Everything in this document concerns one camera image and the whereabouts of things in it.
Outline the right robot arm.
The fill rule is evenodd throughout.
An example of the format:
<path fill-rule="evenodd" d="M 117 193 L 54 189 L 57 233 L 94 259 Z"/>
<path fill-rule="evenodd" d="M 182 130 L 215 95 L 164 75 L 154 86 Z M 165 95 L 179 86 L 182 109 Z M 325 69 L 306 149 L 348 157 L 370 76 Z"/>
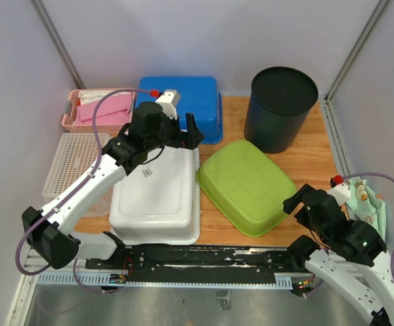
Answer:
<path fill-rule="evenodd" d="M 342 205 L 351 199 L 345 183 L 329 190 L 303 185 L 283 203 L 299 224 L 317 234 L 326 251 L 308 236 L 287 249 L 289 267 L 308 270 L 336 290 L 369 325 L 394 325 L 394 268 L 379 233 L 364 221 L 348 219 Z"/>

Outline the black round bucket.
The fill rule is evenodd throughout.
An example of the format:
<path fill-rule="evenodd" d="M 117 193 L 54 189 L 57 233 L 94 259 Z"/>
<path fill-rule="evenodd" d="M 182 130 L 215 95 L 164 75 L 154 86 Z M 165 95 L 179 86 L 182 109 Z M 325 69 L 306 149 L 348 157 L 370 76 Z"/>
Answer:
<path fill-rule="evenodd" d="M 251 82 L 245 139 L 264 153 L 286 151 L 317 103 L 316 83 L 291 67 L 269 67 Z"/>

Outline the mint green patterned cloth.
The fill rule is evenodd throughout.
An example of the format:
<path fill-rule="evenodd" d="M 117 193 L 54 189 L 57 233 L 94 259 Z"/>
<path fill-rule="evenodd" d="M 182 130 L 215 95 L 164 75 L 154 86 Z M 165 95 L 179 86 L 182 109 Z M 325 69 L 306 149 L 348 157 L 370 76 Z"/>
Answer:
<path fill-rule="evenodd" d="M 346 204 L 360 221 L 370 224 L 385 240 L 387 207 L 384 200 L 361 177 L 350 178 L 348 184 L 351 197 Z"/>

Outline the white perforated plastic basket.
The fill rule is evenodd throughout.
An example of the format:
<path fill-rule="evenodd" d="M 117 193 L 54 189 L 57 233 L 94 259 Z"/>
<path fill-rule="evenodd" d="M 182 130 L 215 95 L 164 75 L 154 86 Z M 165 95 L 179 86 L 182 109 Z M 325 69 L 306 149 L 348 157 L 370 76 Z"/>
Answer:
<path fill-rule="evenodd" d="M 62 134 L 43 187 L 44 202 L 51 202 L 70 187 L 91 168 L 97 156 L 98 147 L 92 133 Z"/>

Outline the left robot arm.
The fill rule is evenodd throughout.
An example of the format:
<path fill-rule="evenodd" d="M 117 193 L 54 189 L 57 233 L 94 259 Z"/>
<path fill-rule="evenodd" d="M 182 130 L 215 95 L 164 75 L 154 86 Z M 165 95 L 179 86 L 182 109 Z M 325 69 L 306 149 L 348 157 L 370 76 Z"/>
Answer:
<path fill-rule="evenodd" d="M 77 258 L 99 258 L 109 268 L 119 268 L 125 252 L 113 236 L 97 234 L 93 240 L 72 236 L 75 224 L 108 189 L 148 162 L 148 155 L 165 147 L 193 150 L 204 135 L 194 115 L 186 113 L 186 129 L 169 117 L 161 104 L 142 103 L 129 123 L 100 149 L 96 161 L 68 189 L 41 209 L 28 207 L 22 214 L 24 235 L 17 248 L 28 244 L 48 268 L 65 267 Z"/>

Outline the pink folded cloth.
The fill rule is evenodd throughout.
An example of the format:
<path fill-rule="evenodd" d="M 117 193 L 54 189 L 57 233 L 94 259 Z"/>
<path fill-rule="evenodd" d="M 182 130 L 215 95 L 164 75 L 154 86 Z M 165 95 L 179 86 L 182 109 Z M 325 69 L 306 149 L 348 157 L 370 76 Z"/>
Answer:
<path fill-rule="evenodd" d="M 74 124 L 76 126 L 91 126 L 92 115 L 98 103 L 99 101 L 78 106 Z M 96 125 L 123 125 L 129 122 L 131 109 L 132 103 L 129 106 L 119 105 L 117 103 L 106 105 L 102 103 L 96 112 Z"/>

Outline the lime green plastic tub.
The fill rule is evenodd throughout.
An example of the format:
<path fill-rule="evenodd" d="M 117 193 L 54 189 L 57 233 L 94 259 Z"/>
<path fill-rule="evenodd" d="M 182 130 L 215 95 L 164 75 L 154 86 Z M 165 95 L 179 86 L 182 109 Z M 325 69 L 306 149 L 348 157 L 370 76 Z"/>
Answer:
<path fill-rule="evenodd" d="M 283 201 L 297 191 L 287 174 L 246 140 L 215 152 L 198 169 L 196 180 L 228 221 L 252 238 L 286 218 Z"/>

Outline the blue plastic tub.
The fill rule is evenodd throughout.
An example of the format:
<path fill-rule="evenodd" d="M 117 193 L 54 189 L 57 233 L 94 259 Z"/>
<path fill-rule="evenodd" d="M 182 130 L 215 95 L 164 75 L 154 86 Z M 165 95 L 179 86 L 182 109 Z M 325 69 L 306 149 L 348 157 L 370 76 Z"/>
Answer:
<path fill-rule="evenodd" d="M 211 76 L 146 76 L 139 82 L 144 90 L 176 90 L 180 99 L 176 105 L 181 129 L 186 129 L 186 113 L 193 113 L 196 125 L 204 135 L 203 143 L 214 145 L 223 139 L 221 94 Z"/>

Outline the large white plastic tub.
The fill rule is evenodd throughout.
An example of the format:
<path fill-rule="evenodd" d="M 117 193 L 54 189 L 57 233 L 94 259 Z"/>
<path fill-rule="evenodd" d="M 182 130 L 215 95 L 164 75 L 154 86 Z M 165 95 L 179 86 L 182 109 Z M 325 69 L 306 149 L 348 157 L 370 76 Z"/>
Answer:
<path fill-rule="evenodd" d="M 167 147 L 113 187 L 109 224 L 126 245 L 192 245 L 200 236 L 198 149 Z"/>

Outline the pink plastic basket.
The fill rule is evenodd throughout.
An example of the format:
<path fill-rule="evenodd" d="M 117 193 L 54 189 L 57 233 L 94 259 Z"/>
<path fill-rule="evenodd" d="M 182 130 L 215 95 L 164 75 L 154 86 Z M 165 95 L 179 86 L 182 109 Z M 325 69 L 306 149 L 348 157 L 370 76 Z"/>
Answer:
<path fill-rule="evenodd" d="M 96 104 L 113 89 L 71 91 L 62 126 L 69 132 L 92 132 L 92 114 Z M 117 134 L 130 121 L 135 105 L 134 92 L 121 92 L 109 97 L 96 114 L 98 132 Z"/>

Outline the white folded cloth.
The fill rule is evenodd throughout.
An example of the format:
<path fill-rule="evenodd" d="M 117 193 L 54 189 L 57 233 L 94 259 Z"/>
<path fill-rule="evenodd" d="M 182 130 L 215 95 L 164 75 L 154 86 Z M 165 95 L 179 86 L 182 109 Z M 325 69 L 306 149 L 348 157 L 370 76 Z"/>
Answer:
<path fill-rule="evenodd" d="M 111 93 L 111 90 L 81 90 L 77 95 L 76 103 L 86 105 L 101 100 L 105 95 Z M 129 106 L 134 99 L 131 92 L 118 92 L 108 97 L 103 104 L 117 103 L 119 105 Z"/>

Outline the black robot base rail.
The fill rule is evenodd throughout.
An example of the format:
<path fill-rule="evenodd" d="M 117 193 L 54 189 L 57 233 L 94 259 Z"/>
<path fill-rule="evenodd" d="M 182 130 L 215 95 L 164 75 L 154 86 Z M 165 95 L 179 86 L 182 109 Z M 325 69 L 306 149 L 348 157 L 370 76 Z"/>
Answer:
<path fill-rule="evenodd" d="M 109 259 L 87 259 L 89 270 L 129 271 L 147 275 L 151 271 L 188 277 L 218 276 L 238 279 L 240 275 L 305 274 L 307 270 L 288 253 L 286 248 L 238 247 L 193 244 L 173 246 L 142 244 L 120 246 Z"/>

